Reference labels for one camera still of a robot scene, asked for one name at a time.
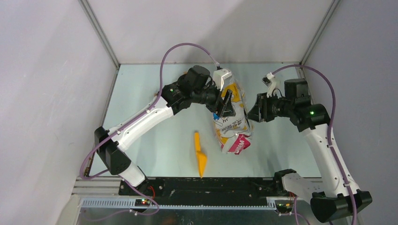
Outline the pet food bag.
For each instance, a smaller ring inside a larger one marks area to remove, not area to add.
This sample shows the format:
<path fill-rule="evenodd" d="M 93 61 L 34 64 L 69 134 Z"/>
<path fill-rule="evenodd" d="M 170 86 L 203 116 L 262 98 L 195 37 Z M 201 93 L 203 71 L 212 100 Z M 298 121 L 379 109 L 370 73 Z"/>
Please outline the pet food bag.
<path fill-rule="evenodd" d="M 247 107 L 245 92 L 233 74 L 232 83 L 222 90 L 222 97 L 227 90 L 232 91 L 231 102 L 236 116 L 218 117 L 213 114 L 215 135 L 223 153 L 240 154 L 251 145 L 252 124 L 246 119 Z"/>

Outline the orange plastic scoop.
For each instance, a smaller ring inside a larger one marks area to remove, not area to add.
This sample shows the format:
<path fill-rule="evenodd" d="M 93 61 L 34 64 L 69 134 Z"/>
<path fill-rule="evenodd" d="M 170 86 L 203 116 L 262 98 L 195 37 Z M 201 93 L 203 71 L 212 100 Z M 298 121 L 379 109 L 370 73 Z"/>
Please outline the orange plastic scoop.
<path fill-rule="evenodd" d="M 200 178 L 203 178 L 204 172 L 206 169 L 206 165 L 207 165 L 207 155 L 204 152 L 202 152 L 202 150 L 201 150 L 199 132 L 194 133 L 194 149 L 195 149 L 195 154 L 196 154 L 196 159 L 197 159 L 198 173 L 199 173 Z"/>

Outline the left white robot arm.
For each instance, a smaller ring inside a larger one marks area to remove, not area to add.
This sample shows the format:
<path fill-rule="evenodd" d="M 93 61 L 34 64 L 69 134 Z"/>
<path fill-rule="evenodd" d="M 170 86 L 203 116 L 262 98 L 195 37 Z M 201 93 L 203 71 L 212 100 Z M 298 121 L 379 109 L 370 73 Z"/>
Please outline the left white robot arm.
<path fill-rule="evenodd" d="M 128 148 L 160 122 L 175 116 L 191 104 L 202 104 L 218 117 L 234 116 L 232 92 L 225 90 L 232 71 L 218 68 L 211 74 L 196 65 L 175 82 L 161 88 L 147 108 L 109 130 L 99 127 L 94 132 L 95 151 L 112 175 L 120 176 L 137 195 L 148 191 L 147 177 L 126 155 Z"/>

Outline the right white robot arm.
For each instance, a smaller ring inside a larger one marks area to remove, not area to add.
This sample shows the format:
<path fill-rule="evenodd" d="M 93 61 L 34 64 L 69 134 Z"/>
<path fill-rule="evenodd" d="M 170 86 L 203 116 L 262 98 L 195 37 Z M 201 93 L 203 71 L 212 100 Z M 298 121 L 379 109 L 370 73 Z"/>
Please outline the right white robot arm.
<path fill-rule="evenodd" d="M 291 192 L 302 198 L 310 204 L 312 213 L 321 223 L 354 217 L 373 199 L 370 192 L 360 189 L 345 165 L 326 108 L 311 103 L 308 84 L 304 79 L 286 80 L 284 90 L 285 94 L 281 97 L 272 90 L 259 93 L 246 117 L 255 122 L 288 118 L 310 147 L 322 185 L 313 184 L 295 170 L 285 169 L 274 174 L 274 192 L 279 196 Z"/>

